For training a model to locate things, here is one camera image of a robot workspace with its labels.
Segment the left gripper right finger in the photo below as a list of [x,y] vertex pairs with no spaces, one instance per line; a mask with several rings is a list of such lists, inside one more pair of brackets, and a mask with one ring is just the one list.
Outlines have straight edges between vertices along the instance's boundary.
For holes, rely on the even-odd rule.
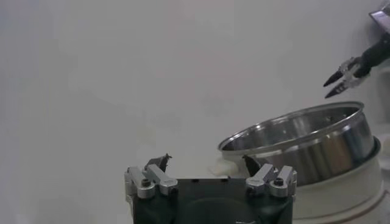
[[248,155],[244,155],[242,159],[249,173],[245,180],[248,196],[257,197],[264,193],[277,198],[296,196],[297,171],[293,167],[283,166],[278,169]]

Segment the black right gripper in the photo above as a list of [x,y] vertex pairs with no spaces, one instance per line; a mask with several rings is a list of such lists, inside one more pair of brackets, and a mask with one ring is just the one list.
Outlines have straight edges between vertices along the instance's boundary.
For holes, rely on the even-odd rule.
[[[373,46],[363,52],[360,57],[352,57],[345,61],[338,70],[332,74],[323,84],[326,87],[335,83],[335,85],[326,95],[325,99],[339,95],[349,88],[355,88],[361,85],[368,77],[371,69],[389,59],[389,36],[382,36]],[[352,74],[352,69],[359,65],[357,71]]]

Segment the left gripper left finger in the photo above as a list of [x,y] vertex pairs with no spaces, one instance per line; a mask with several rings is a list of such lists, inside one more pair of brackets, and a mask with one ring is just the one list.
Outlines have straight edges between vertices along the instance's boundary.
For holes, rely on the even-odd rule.
[[178,193],[178,180],[165,173],[171,158],[172,156],[165,154],[150,159],[143,169],[137,166],[128,167],[124,173],[126,199],[131,200],[133,197],[151,199],[157,191],[166,197]]

